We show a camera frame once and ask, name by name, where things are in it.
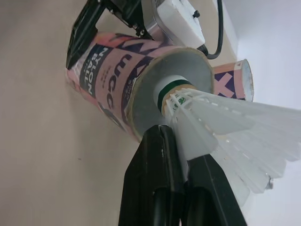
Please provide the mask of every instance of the green band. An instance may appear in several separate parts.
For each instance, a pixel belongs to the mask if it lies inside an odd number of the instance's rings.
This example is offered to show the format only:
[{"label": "green band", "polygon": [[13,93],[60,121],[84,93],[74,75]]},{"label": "green band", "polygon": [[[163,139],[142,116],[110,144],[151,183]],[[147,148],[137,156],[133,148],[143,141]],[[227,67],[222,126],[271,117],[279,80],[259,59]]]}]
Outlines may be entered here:
[{"label": "green band", "polygon": [[157,107],[158,109],[160,110],[160,112],[162,113],[162,102],[163,102],[163,99],[165,97],[165,95],[171,91],[173,88],[177,87],[177,86],[180,86],[180,85],[184,85],[184,84],[189,84],[189,85],[192,85],[189,81],[187,80],[175,80],[175,81],[172,81],[171,83],[167,84],[159,93],[159,96],[158,96],[158,102],[157,102]]}]

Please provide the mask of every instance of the screw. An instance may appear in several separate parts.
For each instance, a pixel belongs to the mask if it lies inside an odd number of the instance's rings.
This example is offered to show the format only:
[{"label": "screw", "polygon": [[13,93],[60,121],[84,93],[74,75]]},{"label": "screw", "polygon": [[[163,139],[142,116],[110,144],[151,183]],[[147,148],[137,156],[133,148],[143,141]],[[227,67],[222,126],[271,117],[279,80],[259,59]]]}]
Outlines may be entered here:
[{"label": "screw", "polygon": [[193,18],[199,18],[200,13],[196,10],[192,16]]}]

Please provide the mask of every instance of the black cable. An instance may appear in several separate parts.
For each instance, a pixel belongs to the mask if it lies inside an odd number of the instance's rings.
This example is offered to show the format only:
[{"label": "black cable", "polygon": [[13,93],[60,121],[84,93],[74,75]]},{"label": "black cable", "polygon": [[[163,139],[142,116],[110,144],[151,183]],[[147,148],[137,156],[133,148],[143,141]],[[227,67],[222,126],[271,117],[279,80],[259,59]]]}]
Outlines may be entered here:
[{"label": "black cable", "polygon": [[222,12],[222,0],[217,0],[217,11],[218,11],[218,41],[217,48],[214,54],[209,54],[207,47],[204,45],[200,46],[198,50],[202,51],[209,60],[216,59],[222,51],[222,39],[224,35],[224,21]]}]

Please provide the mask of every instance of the shuttlecock cork base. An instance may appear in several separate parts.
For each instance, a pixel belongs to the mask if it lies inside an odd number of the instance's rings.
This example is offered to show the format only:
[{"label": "shuttlecock cork base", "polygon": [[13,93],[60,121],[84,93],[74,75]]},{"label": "shuttlecock cork base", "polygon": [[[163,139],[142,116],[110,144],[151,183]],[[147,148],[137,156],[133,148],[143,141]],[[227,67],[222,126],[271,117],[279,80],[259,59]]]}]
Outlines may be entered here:
[{"label": "shuttlecock cork base", "polygon": [[[154,101],[158,109],[161,111],[162,115],[165,116],[165,106],[166,101],[171,99],[171,94],[174,94],[176,91],[181,90],[182,88],[195,88],[186,78],[180,75],[172,75],[162,79],[158,85],[155,87],[154,92]],[[182,104],[185,101],[185,98],[181,97],[179,102]]]}]

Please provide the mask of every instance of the shuttlecock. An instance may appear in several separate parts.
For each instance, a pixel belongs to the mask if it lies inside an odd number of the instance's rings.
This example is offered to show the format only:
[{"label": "shuttlecock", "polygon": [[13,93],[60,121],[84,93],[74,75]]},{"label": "shuttlecock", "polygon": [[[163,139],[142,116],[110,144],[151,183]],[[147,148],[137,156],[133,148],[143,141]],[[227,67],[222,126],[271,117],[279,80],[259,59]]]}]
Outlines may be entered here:
[{"label": "shuttlecock", "polygon": [[211,154],[240,205],[300,159],[301,111],[205,93],[178,75],[160,81],[154,100],[185,159]]}]

